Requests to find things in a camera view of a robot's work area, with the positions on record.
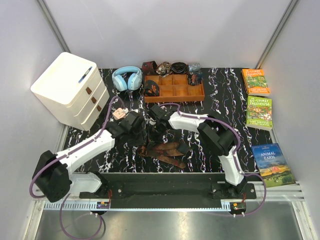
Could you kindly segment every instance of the headphone headband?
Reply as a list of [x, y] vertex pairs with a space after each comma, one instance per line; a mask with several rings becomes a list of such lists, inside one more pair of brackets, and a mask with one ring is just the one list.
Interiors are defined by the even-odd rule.
[[124, 67], [121, 67], [121, 68], [117, 69], [116, 71], [114, 71], [114, 73], [112, 74], [112, 77], [114, 78], [117, 75], [121, 75], [121, 74], [125, 74], [125, 73], [136, 73], [139, 75], [142, 74], [140, 68], [138, 68], [136, 66], [124, 66]]

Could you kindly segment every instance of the white wall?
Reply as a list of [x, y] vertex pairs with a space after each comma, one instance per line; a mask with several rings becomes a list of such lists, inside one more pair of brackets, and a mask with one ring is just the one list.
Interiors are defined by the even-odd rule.
[[320, 236], [320, 1], [300, 1], [262, 66], [272, 116]]
[[254, 68], [290, 0], [46, 0], [71, 52], [100, 68], [156, 60]]
[[35, 0], [0, 1], [0, 22], [0, 238], [20, 240], [33, 172], [62, 127], [30, 86], [62, 50]]

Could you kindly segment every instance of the metal corner frame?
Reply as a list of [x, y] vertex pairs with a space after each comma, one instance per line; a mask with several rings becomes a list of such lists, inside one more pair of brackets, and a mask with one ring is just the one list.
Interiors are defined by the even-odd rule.
[[52, 13], [50, 12], [45, 0], [36, 0], [36, 2], [38, 3], [38, 6], [39, 6], [41, 12], [43, 13], [43, 16], [46, 19], [47, 23], [49, 24], [56, 40], [60, 44], [60, 47], [62, 48], [62, 50], [64, 52], [70, 53], [70, 49], [69, 49], [64, 37], [62, 36], [60, 29], [58, 28], [58, 25], [52, 15]]
[[295, 10], [297, 4], [299, 3], [300, 0], [291, 0], [290, 3], [288, 4], [286, 10], [284, 11], [278, 25], [276, 26], [269, 42], [267, 43], [258, 63], [255, 66], [255, 69], [261, 69], [262, 65], [264, 64], [267, 56], [269, 55], [272, 47], [274, 46], [275, 42], [277, 41], [280, 33], [282, 32], [284, 26], [286, 25], [289, 17], [291, 16], [291, 14], [293, 13], [293, 11]]

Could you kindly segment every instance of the book cover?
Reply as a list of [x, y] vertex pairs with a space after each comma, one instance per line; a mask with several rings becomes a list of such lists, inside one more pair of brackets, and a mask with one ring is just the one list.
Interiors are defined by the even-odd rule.
[[249, 96], [269, 96], [270, 89], [262, 69], [242, 69], [242, 75]]
[[272, 99], [248, 96], [245, 125], [270, 131], [272, 129]]
[[252, 146], [251, 148], [267, 188], [296, 183], [278, 143]]

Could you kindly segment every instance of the wooden compartment organizer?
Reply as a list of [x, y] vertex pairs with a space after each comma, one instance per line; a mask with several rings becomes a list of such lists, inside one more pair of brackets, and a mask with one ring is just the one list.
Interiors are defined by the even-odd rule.
[[186, 74], [171, 74], [165, 77], [147, 75], [144, 81], [148, 80], [158, 84], [160, 96], [144, 96], [146, 103], [198, 102], [205, 99], [203, 83], [189, 85]]

